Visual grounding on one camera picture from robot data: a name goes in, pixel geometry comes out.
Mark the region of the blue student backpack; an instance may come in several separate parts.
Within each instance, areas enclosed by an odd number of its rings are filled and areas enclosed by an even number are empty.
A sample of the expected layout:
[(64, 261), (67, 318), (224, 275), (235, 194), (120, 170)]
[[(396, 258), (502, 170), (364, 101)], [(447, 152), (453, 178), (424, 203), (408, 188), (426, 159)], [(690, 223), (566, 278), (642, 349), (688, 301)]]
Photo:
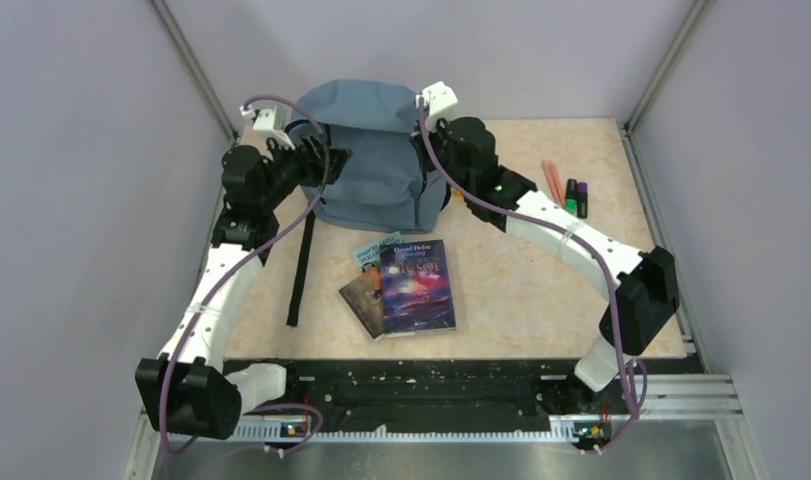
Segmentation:
[(303, 124), (310, 114), (325, 129), (332, 151), (351, 153), (338, 179), (325, 187), (311, 222), (385, 233), (434, 229), (449, 188), (412, 145), (416, 96), (403, 85), (340, 79), (298, 99), (301, 110), (291, 117), (291, 137), (312, 132)]

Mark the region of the blue cover Crusoe book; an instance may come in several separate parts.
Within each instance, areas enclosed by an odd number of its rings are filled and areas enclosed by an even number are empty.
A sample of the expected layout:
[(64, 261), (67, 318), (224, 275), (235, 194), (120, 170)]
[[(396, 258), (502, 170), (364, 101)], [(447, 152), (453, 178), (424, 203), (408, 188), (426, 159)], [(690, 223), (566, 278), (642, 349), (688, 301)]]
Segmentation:
[(380, 251), (383, 324), (388, 337), (457, 328), (445, 244), (423, 240)]

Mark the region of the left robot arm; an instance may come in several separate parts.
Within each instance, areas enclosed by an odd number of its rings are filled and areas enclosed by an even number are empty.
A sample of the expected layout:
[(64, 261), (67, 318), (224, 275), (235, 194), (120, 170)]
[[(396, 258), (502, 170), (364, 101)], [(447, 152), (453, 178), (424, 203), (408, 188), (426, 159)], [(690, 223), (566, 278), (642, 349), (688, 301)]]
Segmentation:
[(172, 337), (157, 357), (141, 360), (135, 382), (155, 431), (229, 438), (240, 417), (267, 403), (278, 413), (300, 404), (301, 386), (284, 367), (254, 364), (233, 373), (223, 365), (230, 334), (272, 246), (304, 221), (282, 228), (275, 209), (298, 187), (318, 201), (349, 161), (348, 148), (312, 135), (290, 148), (269, 139), (267, 150), (238, 144), (221, 158), (223, 205), (205, 268)]

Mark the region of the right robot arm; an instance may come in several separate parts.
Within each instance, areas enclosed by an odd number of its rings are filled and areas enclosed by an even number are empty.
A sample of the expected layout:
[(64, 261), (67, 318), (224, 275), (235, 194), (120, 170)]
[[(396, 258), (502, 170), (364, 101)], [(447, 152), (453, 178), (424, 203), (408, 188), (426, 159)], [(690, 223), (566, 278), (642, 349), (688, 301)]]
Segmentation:
[(496, 139), (474, 117), (418, 121), (410, 136), (422, 163), (459, 191), (466, 208), (503, 233), (526, 240), (569, 267), (607, 301), (599, 334), (567, 385), (570, 404), (593, 412), (618, 379), (635, 387), (639, 356), (680, 305), (674, 255), (623, 244), (575, 217), (534, 182), (500, 164)]

